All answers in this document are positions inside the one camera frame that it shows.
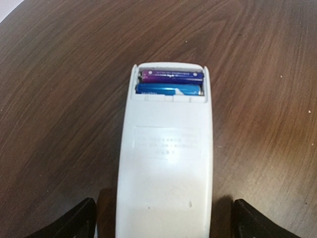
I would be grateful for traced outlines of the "white remote control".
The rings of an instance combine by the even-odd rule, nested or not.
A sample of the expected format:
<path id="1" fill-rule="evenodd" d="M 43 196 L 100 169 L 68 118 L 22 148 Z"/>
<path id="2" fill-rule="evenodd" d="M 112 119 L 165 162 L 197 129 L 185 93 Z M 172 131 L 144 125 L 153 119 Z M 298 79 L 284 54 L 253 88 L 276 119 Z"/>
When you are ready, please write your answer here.
<path id="1" fill-rule="evenodd" d="M 139 94 L 144 70 L 201 73 L 200 95 Z M 205 66 L 134 65 L 120 147 L 115 236 L 207 238 L 213 178 L 211 80 Z"/>

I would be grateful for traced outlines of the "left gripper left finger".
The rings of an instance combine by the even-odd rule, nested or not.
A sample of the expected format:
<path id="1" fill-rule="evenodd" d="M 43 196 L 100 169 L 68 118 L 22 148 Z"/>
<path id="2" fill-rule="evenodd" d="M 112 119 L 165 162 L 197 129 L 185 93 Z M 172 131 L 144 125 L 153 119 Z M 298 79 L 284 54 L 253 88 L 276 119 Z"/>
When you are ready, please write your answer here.
<path id="1" fill-rule="evenodd" d="M 85 198 L 63 216 L 32 233 L 30 238 L 93 238 L 97 223 L 97 206 Z"/>

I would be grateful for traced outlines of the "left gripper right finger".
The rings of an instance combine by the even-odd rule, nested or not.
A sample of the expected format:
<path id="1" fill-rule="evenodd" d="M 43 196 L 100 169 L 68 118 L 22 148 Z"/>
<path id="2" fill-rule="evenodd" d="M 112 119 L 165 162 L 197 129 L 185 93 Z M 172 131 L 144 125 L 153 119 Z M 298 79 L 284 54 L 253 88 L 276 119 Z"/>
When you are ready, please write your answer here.
<path id="1" fill-rule="evenodd" d="M 233 203 L 233 236 L 235 238 L 299 238 L 277 225 L 244 199 Z"/>

